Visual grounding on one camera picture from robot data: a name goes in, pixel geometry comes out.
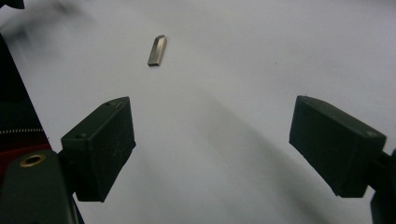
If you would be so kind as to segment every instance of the small metal block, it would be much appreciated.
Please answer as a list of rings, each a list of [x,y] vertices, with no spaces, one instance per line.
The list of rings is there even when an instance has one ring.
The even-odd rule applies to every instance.
[[[160,66],[163,60],[163,53],[166,47],[165,35],[159,35],[155,38],[152,45],[151,53],[148,58],[148,66]]]

